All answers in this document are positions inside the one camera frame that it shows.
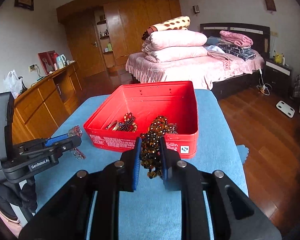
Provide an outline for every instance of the white logo sticker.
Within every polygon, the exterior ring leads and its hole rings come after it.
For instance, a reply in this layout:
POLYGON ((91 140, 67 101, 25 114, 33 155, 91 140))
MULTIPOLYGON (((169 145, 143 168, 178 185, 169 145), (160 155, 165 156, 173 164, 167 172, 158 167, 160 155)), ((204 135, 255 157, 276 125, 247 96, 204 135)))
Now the white logo sticker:
POLYGON ((180 146, 180 153, 189 153, 189 146, 180 146))

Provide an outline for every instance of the bed frame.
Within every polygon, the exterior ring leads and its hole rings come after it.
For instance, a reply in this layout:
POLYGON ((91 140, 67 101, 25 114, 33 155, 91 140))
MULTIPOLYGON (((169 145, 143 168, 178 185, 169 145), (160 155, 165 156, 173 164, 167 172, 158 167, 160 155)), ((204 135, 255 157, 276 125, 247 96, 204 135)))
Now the bed frame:
MULTIPOLYGON (((259 52, 265 61, 270 58, 270 27, 246 23, 200 24, 200 32, 207 37, 220 37, 219 32, 221 30, 247 35, 253 40, 251 48, 259 52)), ((259 71, 254 71, 252 74, 234 76, 220 82, 214 82, 211 91, 217 100, 220 100, 259 84, 259 78, 259 71)))

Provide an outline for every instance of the gloved hand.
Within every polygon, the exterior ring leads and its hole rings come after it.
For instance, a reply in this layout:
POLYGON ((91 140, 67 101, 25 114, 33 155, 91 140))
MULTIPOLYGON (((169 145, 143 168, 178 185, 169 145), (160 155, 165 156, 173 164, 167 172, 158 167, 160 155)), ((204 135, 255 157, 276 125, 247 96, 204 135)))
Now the gloved hand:
POLYGON ((0 211, 10 219, 14 219, 16 215, 10 203, 18 207, 29 208, 32 213, 35 213, 38 204, 34 177, 27 179, 19 195, 6 185, 0 184, 0 211))

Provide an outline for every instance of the pink bed skirt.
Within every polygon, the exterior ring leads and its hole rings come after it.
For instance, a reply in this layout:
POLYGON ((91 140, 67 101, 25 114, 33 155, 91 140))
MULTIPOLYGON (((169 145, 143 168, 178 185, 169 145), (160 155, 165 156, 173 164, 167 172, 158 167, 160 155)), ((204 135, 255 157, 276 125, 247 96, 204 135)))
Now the pink bed skirt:
POLYGON ((264 60, 257 51, 254 52, 256 57, 247 61, 227 54, 232 59, 229 68, 222 60, 209 56, 153 63, 145 59, 143 52, 138 52, 129 55, 126 70, 141 83, 190 80, 195 89, 211 90, 213 82, 244 73, 252 74, 253 70, 261 68, 264 60))

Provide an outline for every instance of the nightstand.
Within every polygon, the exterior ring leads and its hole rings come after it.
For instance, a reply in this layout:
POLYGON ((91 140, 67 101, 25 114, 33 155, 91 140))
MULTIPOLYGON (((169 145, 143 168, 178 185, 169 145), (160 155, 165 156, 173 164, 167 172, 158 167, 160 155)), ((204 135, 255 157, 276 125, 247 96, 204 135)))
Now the nightstand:
POLYGON ((291 85, 292 68, 275 63, 271 59, 266 60, 263 68, 263 81, 272 86, 270 92, 274 92, 284 98, 288 97, 288 90, 291 85))

